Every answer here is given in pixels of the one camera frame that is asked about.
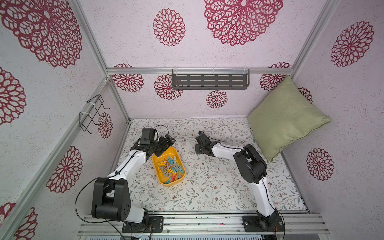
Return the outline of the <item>yellow clothespin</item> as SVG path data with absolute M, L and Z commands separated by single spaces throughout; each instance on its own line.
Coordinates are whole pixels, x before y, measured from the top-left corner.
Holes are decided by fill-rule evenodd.
M 169 167 L 168 161 L 159 162 L 158 167 L 161 169 L 168 169 L 168 167 Z

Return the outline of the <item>yellow plastic storage box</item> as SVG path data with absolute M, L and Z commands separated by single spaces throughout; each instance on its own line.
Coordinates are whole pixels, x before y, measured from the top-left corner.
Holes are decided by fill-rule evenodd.
M 159 182 L 170 187 L 181 183 L 186 176 L 186 169 L 178 151 L 169 147 L 160 157 L 153 155 L 152 161 Z

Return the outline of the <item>teal clothespin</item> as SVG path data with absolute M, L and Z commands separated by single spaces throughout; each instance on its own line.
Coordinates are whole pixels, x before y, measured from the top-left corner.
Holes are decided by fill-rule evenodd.
M 174 156 L 173 158 L 167 157 L 168 160 L 168 172 L 173 174 L 183 174 L 184 170 L 183 168 L 178 164 L 177 157 Z

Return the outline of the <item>red clothespin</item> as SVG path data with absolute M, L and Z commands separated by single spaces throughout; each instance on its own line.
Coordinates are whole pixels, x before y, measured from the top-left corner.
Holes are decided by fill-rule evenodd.
M 171 182 L 174 182 L 178 179 L 178 175 L 177 174 L 172 174 L 172 177 L 171 177 Z

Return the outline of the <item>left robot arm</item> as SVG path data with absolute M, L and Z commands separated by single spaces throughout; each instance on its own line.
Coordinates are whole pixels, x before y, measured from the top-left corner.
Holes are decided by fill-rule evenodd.
M 122 164 L 107 177 L 95 180 L 92 217 L 147 227 L 148 211 L 132 205 L 129 185 L 139 168 L 151 156 L 160 157 L 175 142 L 176 139 L 169 134 L 160 137 L 157 130 L 144 128 L 141 137 L 131 147 Z

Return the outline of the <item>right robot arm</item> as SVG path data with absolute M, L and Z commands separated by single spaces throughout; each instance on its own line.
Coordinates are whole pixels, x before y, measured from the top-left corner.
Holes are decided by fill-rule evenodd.
M 268 166 L 254 146 L 228 146 L 209 138 L 203 131 L 199 131 L 196 141 L 196 154 L 224 158 L 236 163 L 241 177 L 251 185 L 260 218 L 271 222 L 278 217 L 278 211 L 271 201 L 267 187 Z

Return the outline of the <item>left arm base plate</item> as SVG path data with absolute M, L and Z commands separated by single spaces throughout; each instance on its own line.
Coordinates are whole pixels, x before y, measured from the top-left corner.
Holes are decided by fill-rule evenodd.
M 122 233 L 162 233 L 164 217 L 144 217 L 141 223 L 124 222 Z

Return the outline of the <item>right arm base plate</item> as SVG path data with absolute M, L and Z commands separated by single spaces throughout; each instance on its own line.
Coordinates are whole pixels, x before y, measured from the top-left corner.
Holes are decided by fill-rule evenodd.
M 242 216 L 245 232 L 284 232 L 285 225 L 278 215 L 268 218 L 263 216 Z

